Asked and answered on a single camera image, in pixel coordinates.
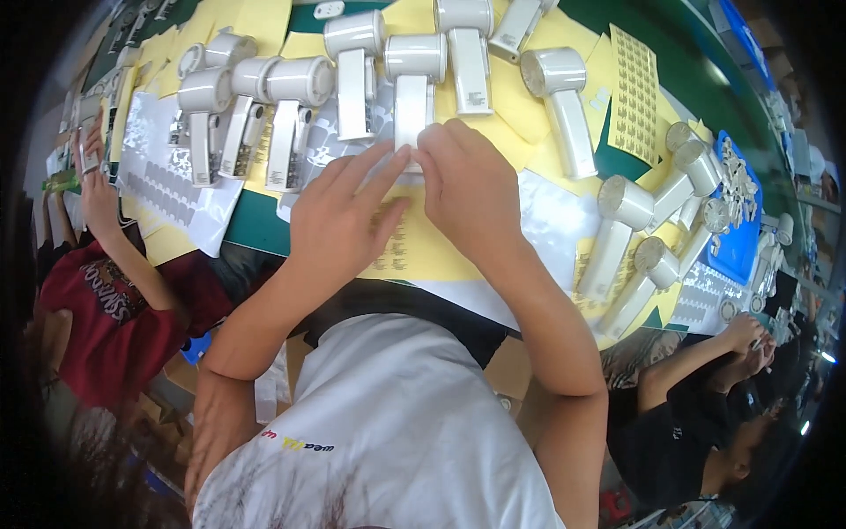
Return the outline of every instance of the white t-shirt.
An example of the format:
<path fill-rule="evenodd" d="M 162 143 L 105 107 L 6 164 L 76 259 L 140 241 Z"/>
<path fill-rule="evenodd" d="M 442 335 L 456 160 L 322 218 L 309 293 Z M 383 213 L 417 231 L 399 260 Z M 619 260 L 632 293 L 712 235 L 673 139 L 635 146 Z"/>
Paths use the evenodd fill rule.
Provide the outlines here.
<path fill-rule="evenodd" d="M 323 334 L 291 408 L 212 471 L 194 527 L 323 527 L 340 504 L 347 528 L 563 527 L 469 351 L 399 314 Z"/>

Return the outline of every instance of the white plastic part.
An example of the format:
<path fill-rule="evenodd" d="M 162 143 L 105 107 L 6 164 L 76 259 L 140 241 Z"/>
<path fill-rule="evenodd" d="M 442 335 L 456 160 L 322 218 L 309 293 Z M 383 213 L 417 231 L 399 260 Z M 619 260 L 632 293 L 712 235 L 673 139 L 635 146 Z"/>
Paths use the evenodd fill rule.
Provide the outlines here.
<path fill-rule="evenodd" d="M 378 10 L 331 19 L 323 43 L 338 66 L 338 139 L 372 138 L 376 99 L 375 58 L 385 47 L 385 19 Z"/>
<path fill-rule="evenodd" d="M 282 60 L 267 76 L 267 96 L 271 101 L 295 99 L 310 107 L 320 107 L 332 95 L 335 71 L 329 59 L 317 57 Z"/>
<path fill-rule="evenodd" d="M 493 33 L 491 0 L 436 0 L 435 31 L 449 41 L 459 116 L 493 114 L 487 39 Z"/>
<path fill-rule="evenodd" d="M 670 152 L 676 152 L 682 144 L 690 140 L 704 141 L 693 131 L 693 129 L 690 128 L 690 125 L 686 124 L 684 121 L 677 121 L 676 123 L 670 125 L 670 128 L 667 129 L 665 142 L 667 150 Z M 711 161 L 711 166 L 722 176 L 724 174 L 724 171 L 722 170 L 722 162 L 720 162 L 717 154 L 710 146 L 706 145 L 706 147 L 708 150 L 708 158 Z"/>
<path fill-rule="evenodd" d="M 312 107 L 332 95 L 334 69 L 329 59 L 283 60 L 267 78 L 267 94 L 277 102 L 267 155 L 265 188 L 280 193 L 299 191 L 299 166 L 312 123 Z"/>
<path fill-rule="evenodd" d="M 185 50 L 182 58 L 179 59 L 176 76 L 179 80 L 183 80 L 186 75 L 200 69 L 206 69 L 206 47 L 199 42 L 195 42 Z"/>
<path fill-rule="evenodd" d="M 596 200 L 604 218 L 577 291 L 604 302 L 632 232 L 641 231 L 649 223 L 654 202 L 649 191 L 618 174 L 602 183 Z"/>
<path fill-rule="evenodd" d="M 232 91 L 238 97 L 235 100 L 232 119 L 229 121 L 229 129 L 223 143 L 220 169 L 218 169 L 221 176 L 231 179 L 244 179 L 248 176 L 253 150 L 244 149 L 244 127 L 255 112 L 259 113 L 258 118 L 263 114 L 261 107 L 259 110 L 253 108 L 254 103 L 273 102 L 267 92 L 267 79 L 281 61 L 282 58 L 277 55 L 246 58 L 235 64 L 232 71 Z"/>
<path fill-rule="evenodd" d="M 722 322 L 731 323 L 734 317 L 740 314 L 740 307 L 731 298 L 726 298 L 720 303 L 719 311 Z"/>
<path fill-rule="evenodd" d="M 100 112 L 100 96 L 88 96 L 77 99 L 75 102 L 76 109 L 74 115 L 79 124 L 79 134 L 77 136 L 76 148 L 80 154 L 80 164 L 82 167 L 76 168 L 80 176 L 85 175 L 100 167 L 100 159 L 97 158 L 95 152 L 89 155 L 85 154 L 85 139 L 91 132 L 97 113 Z"/>
<path fill-rule="evenodd" d="M 663 184 L 655 190 L 655 215 L 646 226 L 655 233 L 691 196 L 708 196 L 720 183 L 708 161 L 707 147 L 699 140 L 686 141 L 673 155 L 673 166 Z"/>
<path fill-rule="evenodd" d="M 678 280 L 678 259 L 657 237 L 647 237 L 634 254 L 634 277 L 599 322 L 610 339 L 620 339 L 649 302 L 656 289 L 669 288 Z"/>
<path fill-rule="evenodd" d="M 302 188 L 299 168 L 312 121 L 313 112 L 310 108 L 300 106 L 299 101 L 287 99 L 277 103 L 267 157 L 265 189 L 298 193 Z"/>
<path fill-rule="evenodd" d="M 267 93 L 267 79 L 273 68 L 283 59 L 273 57 L 246 58 L 232 69 L 232 92 L 250 96 L 262 104 L 271 104 L 273 99 Z"/>
<path fill-rule="evenodd" d="M 155 20 L 166 20 L 168 18 L 168 15 L 170 14 L 171 9 L 173 9 L 173 5 L 178 1 L 179 0 L 164 0 L 164 3 L 156 13 Z"/>
<path fill-rule="evenodd" d="M 542 16 L 558 6 L 558 0 L 513 0 L 488 41 L 491 53 L 516 64 Z"/>
<path fill-rule="evenodd" d="M 778 226 L 776 227 L 776 240 L 778 243 L 785 246 L 793 244 L 793 226 L 794 220 L 790 213 L 782 213 L 778 216 Z"/>
<path fill-rule="evenodd" d="M 752 314 L 760 314 L 764 311 L 765 305 L 766 302 L 764 301 L 764 298 L 758 294 L 753 294 L 749 300 L 749 312 Z"/>
<path fill-rule="evenodd" d="M 219 33 L 206 46 L 206 65 L 234 66 L 246 58 L 255 57 L 258 50 L 258 44 L 251 36 Z"/>
<path fill-rule="evenodd" d="M 699 208 L 704 200 L 705 198 L 701 196 L 691 196 L 684 201 L 681 209 L 678 210 L 678 221 L 676 225 L 684 229 L 684 231 L 690 231 L 690 227 L 693 226 L 693 221 L 696 219 L 696 213 L 699 212 Z"/>
<path fill-rule="evenodd" d="M 547 105 L 564 174 L 570 179 L 596 176 L 591 132 L 579 97 L 587 82 L 579 53 L 569 47 L 526 52 L 520 74 L 529 92 Z"/>
<path fill-rule="evenodd" d="M 209 118 L 226 110 L 232 102 L 232 70 L 209 68 L 191 72 L 182 80 L 176 97 L 179 108 L 189 115 L 192 181 L 196 187 L 209 187 L 213 184 L 212 157 L 217 157 L 216 146 L 209 145 Z"/>
<path fill-rule="evenodd" d="M 141 28 L 144 27 L 144 23 L 149 18 L 150 13 L 157 11 L 161 4 L 162 0 L 144 0 L 141 3 L 138 18 L 135 19 L 132 29 L 129 30 L 129 36 L 126 39 L 127 44 L 136 44 L 138 42 L 138 35 L 140 35 Z"/>
<path fill-rule="evenodd" d="M 343 14 L 343 9 L 346 5 L 341 1 L 336 2 L 321 2 L 315 7 L 315 20 L 334 19 Z"/>
<path fill-rule="evenodd" d="M 250 108 L 253 106 L 251 96 L 237 96 L 233 105 L 232 118 L 229 120 L 229 129 L 226 132 L 226 140 L 223 142 L 223 151 L 220 155 L 220 168 L 217 173 L 230 179 L 246 178 L 246 174 L 237 175 L 235 168 L 238 165 L 238 155 L 241 150 L 241 139 L 244 137 L 244 127 L 247 125 L 247 117 Z"/>
<path fill-rule="evenodd" d="M 385 76 L 393 88 L 393 148 L 417 148 L 417 135 L 435 120 L 435 84 L 447 74 L 447 37 L 395 35 L 385 43 Z M 422 173 L 409 163 L 410 173 Z"/>
<path fill-rule="evenodd" d="M 713 234 L 728 226 L 728 206 L 718 198 L 709 198 L 700 208 L 701 223 L 678 256 L 678 277 L 684 278 L 708 245 Z"/>
<path fill-rule="evenodd" d="M 118 54 L 118 61 L 115 63 L 117 68 L 129 68 L 141 58 L 141 48 L 124 46 L 124 49 Z"/>

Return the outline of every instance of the black hair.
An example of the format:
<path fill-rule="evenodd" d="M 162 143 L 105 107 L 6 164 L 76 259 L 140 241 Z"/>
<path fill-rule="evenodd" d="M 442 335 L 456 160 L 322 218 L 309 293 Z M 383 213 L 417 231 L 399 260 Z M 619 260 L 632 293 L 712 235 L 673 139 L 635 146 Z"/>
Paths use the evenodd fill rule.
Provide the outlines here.
<path fill-rule="evenodd" d="M 749 475 L 720 491 L 718 501 L 732 505 L 741 521 L 753 520 L 764 512 L 793 467 L 802 435 L 791 410 L 782 410 L 766 427 L 761 443 L 752 449 Z"/>

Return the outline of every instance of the cardboard box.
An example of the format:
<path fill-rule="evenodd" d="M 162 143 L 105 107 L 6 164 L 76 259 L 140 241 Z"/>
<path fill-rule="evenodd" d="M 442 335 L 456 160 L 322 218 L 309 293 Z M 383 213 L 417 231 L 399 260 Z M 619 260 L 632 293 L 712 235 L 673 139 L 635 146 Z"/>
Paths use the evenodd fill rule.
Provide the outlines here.
<path fill-rule="evenodd" d="M 531 364 L 523 342 L 507 337 L 494 353 L 484 374 L 503 406 L 507 406 L 508 413 L 517 417 L 531 380 Z"/>
<path fill-rule="evenodd" d="M 138 396 L 138 404 L 156 424 L 176 421 L 176 410 L 163 399 L 142 393 Z"/>
<path fill-rule="evenodd" d="M 190 365 L 182 353 L 177 353 L 164 365 L 164 376 L 192 395 L 197 394 L 197 374 L 200 368 Z"/>

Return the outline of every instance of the black t-shirt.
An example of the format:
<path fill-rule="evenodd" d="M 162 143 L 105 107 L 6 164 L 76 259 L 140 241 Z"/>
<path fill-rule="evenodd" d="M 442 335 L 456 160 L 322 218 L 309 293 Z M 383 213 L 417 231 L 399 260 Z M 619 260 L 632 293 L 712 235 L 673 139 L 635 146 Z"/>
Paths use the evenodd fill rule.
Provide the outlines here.
<path fill-rule="evenodd" d="M 625 484 L 652 509 L 700 497 L 712 447 L 731 442 L 725 395 L 677 384 L 667 402 L 637 413 L 637 388 L 616 389 L 608 402 L 608 451 Z"/>

